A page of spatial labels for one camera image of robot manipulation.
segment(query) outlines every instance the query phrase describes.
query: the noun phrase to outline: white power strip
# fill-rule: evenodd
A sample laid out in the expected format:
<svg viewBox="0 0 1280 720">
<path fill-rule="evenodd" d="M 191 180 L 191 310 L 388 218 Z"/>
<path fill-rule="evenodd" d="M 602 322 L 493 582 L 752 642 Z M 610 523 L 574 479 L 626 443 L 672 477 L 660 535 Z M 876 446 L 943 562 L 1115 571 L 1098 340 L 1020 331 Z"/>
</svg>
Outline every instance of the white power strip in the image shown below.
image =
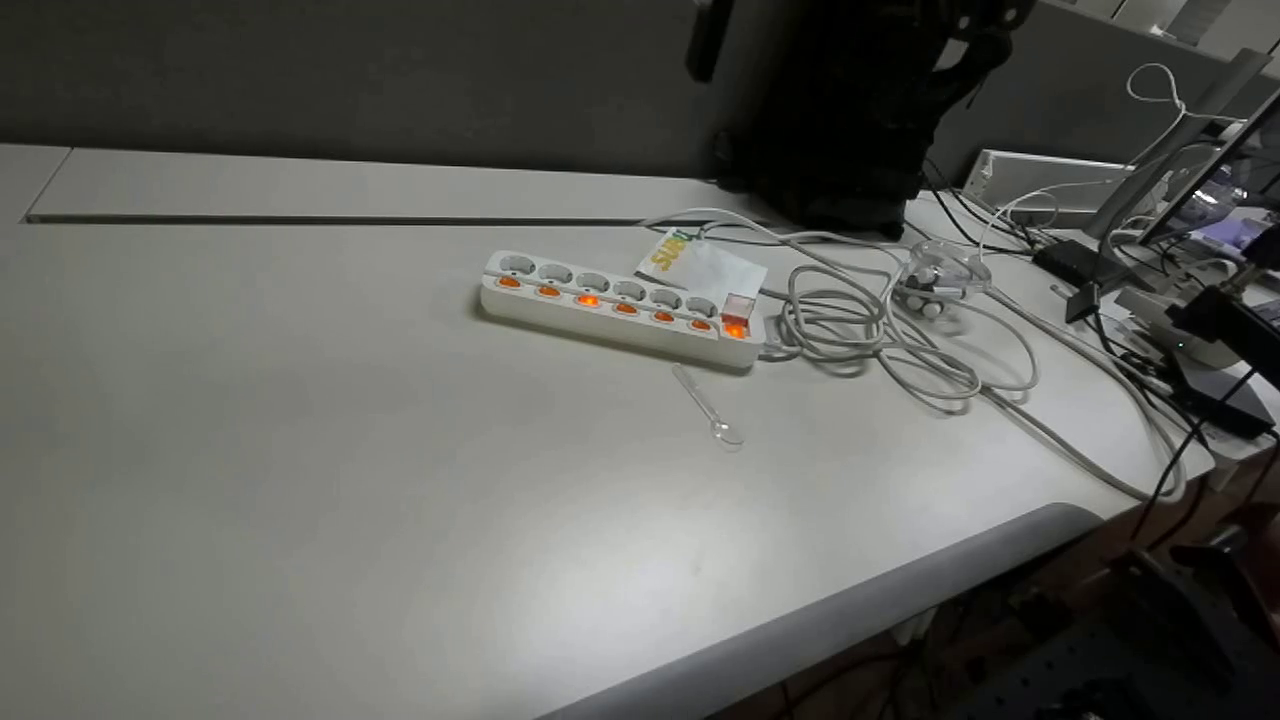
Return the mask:
<svg viewBox="0 0 1280 720">
<path fill-rule="evenodd" d="M 485 314 L 590 337 L 657 355 L 747 372 L 763 348 L 763 320 L 752 301 L 707 294 L 610 275 L 530 251 L 497 251 L 480 275 Z"/>
</svg>

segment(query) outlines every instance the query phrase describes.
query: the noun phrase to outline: white desk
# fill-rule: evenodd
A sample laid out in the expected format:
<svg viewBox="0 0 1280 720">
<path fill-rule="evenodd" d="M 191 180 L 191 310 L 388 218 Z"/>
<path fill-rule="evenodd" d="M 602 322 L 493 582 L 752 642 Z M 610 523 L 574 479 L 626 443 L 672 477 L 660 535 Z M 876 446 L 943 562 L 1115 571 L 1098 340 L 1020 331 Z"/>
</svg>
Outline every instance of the white desk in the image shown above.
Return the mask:
<svg viewBox="0 0 1280 720">
<path fill-rule="evenodd" d="M 5 225 L 0 716 L 696 716 L 1127 507 L 884 372 L 700 372 L 713 443 L 665 361 L 476 320 L 493 246 L 649 236 Z M 1154 484 L 1124 390 L 1031 344 L 1031 408 Z"/>
</svg>

